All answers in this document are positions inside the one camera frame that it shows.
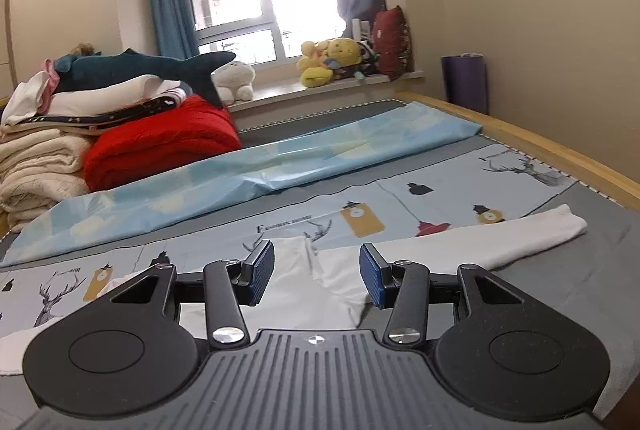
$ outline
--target gray bedding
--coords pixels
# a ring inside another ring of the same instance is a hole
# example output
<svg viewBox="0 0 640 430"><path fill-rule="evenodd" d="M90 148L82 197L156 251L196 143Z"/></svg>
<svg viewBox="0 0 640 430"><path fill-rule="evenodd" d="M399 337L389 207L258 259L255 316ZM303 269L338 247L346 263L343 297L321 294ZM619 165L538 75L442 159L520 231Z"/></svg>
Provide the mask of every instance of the gray bedding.
<svg viewBox="0 0 640 430"><path fill-rule="evenodd" d="M324 117L291 122L289 129L286 123L281 123L251 131L250 136L246 133L245 142L259 144L282 137L298 136L364 115L377 114L398 105L396 102L382 102L367 107L342 109ZM217 226L299 203L316 195L335 193L352 185L363 185L376 179L433 165L491 143L492 141L482 136L475 136L427 153L273 193L154 233L76 251L38 264L101 253L116 247L145 244ZM568 204L575 214L588 222L588 232L560 247L516 261L499 270L498 274L587 327L603 341L611 358L611 374L596 407L597 415L602 417L613 408L640 372L640 324L637 314L637 306L640 305L640 217L580 184L573 185L538 211L563 203ZM9 243L10 239L0 243L0 255ZM370 309L364 317L362 327L383 330L387 317L387 312ZM432 307L430 337L439 336L451 324L450 306ZM0 378L0 429L15 428L35 409L22 377Z"/></svg>

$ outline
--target shark plush toy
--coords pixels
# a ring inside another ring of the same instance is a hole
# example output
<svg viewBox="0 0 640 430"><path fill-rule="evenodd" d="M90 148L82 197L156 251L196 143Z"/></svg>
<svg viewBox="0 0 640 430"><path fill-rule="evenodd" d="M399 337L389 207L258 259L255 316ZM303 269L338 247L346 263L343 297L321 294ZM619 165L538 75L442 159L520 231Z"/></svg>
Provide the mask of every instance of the shark plush toy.
<svg viewBox="0 0 640 430"><path fill-rule="evenodd" d="M54 63L60 75L60 84L55 92L102 89L140 75L156 75L163 80L181 80L189 84L194 93L222 109L211 73L235 57L235 53L215 51L178 60L168 56L145 55L131 48L114 56L69 54Z"/></svg>

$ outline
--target red blanket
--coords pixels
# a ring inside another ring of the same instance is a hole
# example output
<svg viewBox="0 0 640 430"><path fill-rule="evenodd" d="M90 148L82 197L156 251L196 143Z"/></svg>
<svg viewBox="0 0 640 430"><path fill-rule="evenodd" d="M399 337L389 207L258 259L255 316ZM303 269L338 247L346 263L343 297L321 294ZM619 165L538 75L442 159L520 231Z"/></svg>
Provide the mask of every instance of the red blanket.
<svg viewBox="0 0 640 430"><path fill-rule="evenodd" d="M89 190L107 190L240 148L229 113L191 96L178 109L100 136L86 157L84 178Z"/></svg>

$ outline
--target red pillow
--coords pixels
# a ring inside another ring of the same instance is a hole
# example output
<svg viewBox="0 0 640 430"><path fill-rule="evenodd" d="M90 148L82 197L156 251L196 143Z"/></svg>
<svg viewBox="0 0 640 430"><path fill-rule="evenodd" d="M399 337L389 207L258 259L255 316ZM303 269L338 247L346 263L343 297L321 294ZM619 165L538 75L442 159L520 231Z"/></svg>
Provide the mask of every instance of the red pillow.
<svg viewBox="0 0 640 430"><path fill-rule="evenodd" d="M233 120L199 96L183 105L104 133L87 154L91 191L108 190L161 172L241 149Z"/></svg>
<svg viewBox="0 0 640 430"><path fill-rule="evenodd" d="M376 14L373 48L380 53L378 71L391 80L404 74L411 53L411 35L400 6Z"/></svg>

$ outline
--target purple trash can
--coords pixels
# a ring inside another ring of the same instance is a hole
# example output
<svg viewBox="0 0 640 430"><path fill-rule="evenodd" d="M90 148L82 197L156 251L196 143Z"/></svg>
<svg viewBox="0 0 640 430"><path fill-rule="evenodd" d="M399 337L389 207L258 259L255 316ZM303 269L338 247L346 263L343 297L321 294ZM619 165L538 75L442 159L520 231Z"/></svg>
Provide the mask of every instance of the purple trash can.
<svg viewBox="0 0 640 430"><path fill-rule="evenodd" d="M489 114L487 75L482 55L443 56L442 75L450 103Z"/></svg>

